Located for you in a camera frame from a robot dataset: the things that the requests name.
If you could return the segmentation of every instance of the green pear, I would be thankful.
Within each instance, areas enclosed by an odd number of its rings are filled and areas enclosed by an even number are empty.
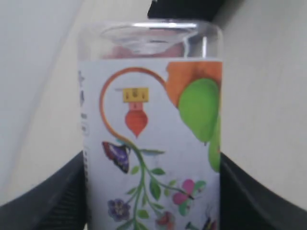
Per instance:
[[[198,79],[182,92],[178,109],[182,121],[201,142],[208,142],[219,112],[219,88],[211,79]]]
[[[212,139],[209,144],[209,163],[214,171],[220,171],[221,118],[218,117]]]

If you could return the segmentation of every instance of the purple butterfly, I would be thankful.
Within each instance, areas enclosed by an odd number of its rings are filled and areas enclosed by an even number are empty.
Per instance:
[[[106,156],[113,161],[120,170],[124,173],[128,173],[130,148],[126,145],[117,146],[106,141],[102,142],[102,147],[104,148]]]

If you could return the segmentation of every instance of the red drop shape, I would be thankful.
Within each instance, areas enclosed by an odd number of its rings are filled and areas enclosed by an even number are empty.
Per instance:
[[[126,114],[126,125],[136,137],[145,129],[148,118],[143,110],[129,110]]]

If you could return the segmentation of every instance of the red ornament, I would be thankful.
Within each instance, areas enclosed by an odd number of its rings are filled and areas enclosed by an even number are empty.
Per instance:
[[[126,125],[136,137],[145,129],[148,117],[143,111],[142,102],[129,103],[129,111],[126,114]]]

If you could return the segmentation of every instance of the printed label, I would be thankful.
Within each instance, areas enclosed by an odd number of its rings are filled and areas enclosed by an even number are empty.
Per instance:
[[[215,230],[216,60],[80,63],[92,230]]]

